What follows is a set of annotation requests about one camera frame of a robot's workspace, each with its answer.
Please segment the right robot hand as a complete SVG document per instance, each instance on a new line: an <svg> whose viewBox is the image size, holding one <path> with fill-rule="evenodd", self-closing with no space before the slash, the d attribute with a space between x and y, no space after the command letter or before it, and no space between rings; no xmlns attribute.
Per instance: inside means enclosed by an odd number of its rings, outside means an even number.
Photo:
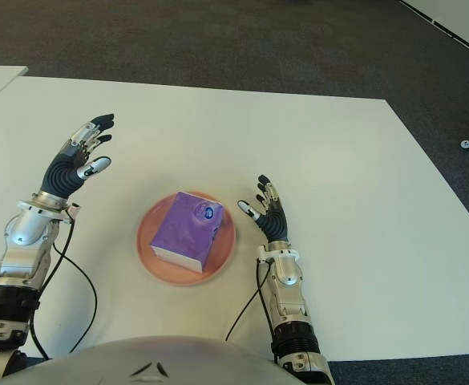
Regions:
<svg viewBox="0 0 469 385"><path fill-rule="evenodd" d="M237 202L238 208L255 222L269 244L277 241L289 242L285 210L277 189L263 174L257 178L257 187L261 194L257 194L256 198L265 211L262 213L256 210L244 200Z"/></svg>

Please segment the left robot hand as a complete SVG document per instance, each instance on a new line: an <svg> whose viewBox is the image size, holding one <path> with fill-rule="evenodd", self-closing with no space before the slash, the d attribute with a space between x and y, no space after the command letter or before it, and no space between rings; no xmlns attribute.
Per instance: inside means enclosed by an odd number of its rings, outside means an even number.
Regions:
<svg viewBox="0 0 469 385"><path fill-rule="evenodd" d="M90 155L98 146L112 139L111 134L103 132L113 128L114 118L113 114L101 115L83 124L51 161L40 190L68 199L86 180L108 168L110 157L100 156L91 160Z"/></svg>

